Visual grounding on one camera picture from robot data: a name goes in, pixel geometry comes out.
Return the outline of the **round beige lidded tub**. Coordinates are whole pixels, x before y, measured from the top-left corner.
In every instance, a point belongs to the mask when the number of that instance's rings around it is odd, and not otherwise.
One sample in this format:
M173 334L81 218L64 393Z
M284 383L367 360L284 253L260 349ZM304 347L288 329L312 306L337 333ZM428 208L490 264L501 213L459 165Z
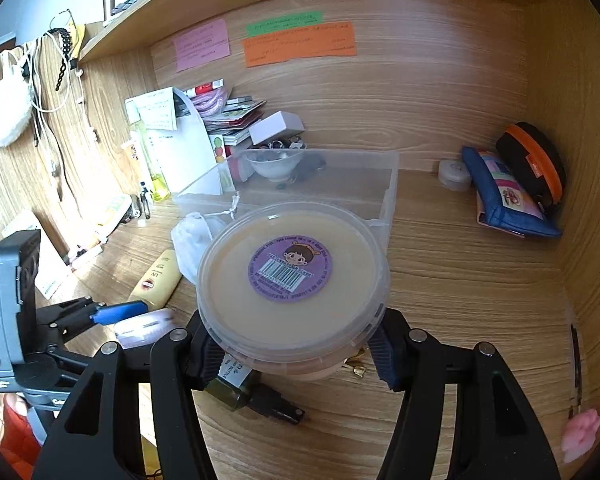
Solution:
M264 374L315 380L366 345L384 316L385 249L350 210L266 206L230 223L198 269L197 307L209 335Z

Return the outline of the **pink paw eraser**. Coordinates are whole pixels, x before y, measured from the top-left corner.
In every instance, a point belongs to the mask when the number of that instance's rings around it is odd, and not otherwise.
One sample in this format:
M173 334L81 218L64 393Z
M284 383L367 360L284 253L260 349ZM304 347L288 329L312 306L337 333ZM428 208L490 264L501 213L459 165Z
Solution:
M574 462L593 447L598 428L600 415L595 408L569 419L562 433L562 455L565 464Z

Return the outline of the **cream yellow cosmetic tube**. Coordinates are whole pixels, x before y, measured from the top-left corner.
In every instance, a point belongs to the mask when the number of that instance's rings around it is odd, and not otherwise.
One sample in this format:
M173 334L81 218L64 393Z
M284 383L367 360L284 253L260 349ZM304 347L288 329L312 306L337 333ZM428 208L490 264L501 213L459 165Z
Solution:
M166 306L181 281L174 249L165 250L134 286L129 301L143 301L149 310Z

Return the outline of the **blue zip pouch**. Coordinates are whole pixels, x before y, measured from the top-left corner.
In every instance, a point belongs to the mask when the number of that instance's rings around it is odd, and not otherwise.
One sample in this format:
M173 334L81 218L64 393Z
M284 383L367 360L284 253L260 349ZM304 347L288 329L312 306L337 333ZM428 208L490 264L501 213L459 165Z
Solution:
M477 190L479 224L519 237L562 235L498 155L464 146L462 159Z

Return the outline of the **green sticky note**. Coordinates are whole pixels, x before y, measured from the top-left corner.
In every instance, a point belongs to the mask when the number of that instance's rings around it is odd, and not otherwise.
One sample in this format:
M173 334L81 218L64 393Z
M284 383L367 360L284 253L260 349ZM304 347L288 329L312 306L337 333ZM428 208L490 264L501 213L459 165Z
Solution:
M281 32L282 30L322 24L323 20L322 11L285 14L277 18L267 18L247 25L246 35L248 38L257 37L273 32Z

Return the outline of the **pink sticky note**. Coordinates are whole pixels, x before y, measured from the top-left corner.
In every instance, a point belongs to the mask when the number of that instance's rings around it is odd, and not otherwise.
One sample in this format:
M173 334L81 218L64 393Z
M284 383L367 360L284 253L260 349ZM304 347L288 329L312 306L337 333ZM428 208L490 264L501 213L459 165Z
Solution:
M222 18L208 22L173 40L176 70L182 72L230 55L230 40Z

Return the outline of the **black orange round case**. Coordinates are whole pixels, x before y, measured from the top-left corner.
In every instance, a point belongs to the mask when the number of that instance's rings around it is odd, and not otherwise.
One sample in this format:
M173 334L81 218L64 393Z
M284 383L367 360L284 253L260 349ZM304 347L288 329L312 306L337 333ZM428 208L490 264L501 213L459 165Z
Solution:
M500 159L547 217L555 217L567 184L557 148L528 122L506 127L495 143Z

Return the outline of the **dark green spray bottle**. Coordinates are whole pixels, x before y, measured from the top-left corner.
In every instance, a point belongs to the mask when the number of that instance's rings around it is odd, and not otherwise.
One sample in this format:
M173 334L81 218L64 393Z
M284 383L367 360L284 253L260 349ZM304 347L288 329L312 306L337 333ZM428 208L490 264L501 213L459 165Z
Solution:
M297 426L306 414L274 388L265 385L261 373L238 362L228 354L224 356L216 377L209 382L206 393L222 402L232 412L241 408L264 417L273 417Z

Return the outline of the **stack of booklets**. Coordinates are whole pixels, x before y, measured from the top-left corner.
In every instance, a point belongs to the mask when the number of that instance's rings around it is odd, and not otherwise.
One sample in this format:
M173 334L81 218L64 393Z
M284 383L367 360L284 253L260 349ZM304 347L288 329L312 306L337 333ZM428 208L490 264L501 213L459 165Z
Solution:
M215 79L184 91L196 108L208 133L234 138L262 117L265 100L253 96L230 96L232 89Z

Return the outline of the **small white round jar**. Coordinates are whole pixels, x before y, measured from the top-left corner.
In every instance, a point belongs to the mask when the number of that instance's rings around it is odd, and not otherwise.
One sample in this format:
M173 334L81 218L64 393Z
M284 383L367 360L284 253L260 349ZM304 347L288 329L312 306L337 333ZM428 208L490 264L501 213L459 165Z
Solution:
M471 175L464 162L445 159L439 162L438 180L449 190L463 192L470 189Z

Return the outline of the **clear plastic storage bin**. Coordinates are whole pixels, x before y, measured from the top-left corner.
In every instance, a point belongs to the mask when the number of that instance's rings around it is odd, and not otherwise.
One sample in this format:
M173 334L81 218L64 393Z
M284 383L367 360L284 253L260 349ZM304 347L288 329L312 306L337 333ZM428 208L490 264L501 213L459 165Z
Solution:
M290 148L304 156L288 181L273 183L254 172L245 150L220 162L174 196L184 216L230 208L240 194L236 217L263 206L319 202L350 210L370 227L382 247L389 244L396 210L399 155L390 152Z

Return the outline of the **orange sticky note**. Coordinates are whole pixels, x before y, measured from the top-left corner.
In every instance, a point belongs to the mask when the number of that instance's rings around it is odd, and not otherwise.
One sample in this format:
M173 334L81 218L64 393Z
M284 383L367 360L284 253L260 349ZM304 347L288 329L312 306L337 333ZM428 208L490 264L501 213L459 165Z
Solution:
M271 32L242 40L245 64L257 67L296 58L355 56L355 34L351 22L332 22Z

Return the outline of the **white drawstring cloth pouch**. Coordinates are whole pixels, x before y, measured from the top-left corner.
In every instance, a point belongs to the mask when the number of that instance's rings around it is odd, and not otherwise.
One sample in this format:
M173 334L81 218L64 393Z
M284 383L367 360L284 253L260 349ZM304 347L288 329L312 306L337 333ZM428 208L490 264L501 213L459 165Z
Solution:
M227 210L202 214L191 212L171 231L171 240L175 252L178 270L192 284L198 283L198 273L204 252L229 224L235 220L240 194L232 198Z

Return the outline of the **white fluffy bag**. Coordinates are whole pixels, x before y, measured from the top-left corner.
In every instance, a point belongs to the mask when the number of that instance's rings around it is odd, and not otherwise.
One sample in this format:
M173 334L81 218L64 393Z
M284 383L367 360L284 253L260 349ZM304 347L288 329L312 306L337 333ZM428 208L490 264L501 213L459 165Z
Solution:
M0 60L0 148L8 148L27 129L32 96L18 63Z

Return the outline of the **fruit print card box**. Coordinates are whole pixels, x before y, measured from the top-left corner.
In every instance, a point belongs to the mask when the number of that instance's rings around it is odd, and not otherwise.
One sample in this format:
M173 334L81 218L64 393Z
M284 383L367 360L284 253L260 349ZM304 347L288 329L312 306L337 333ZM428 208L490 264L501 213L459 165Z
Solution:
M226 159L225 143L222 134L209 134L215 161L219 164Z

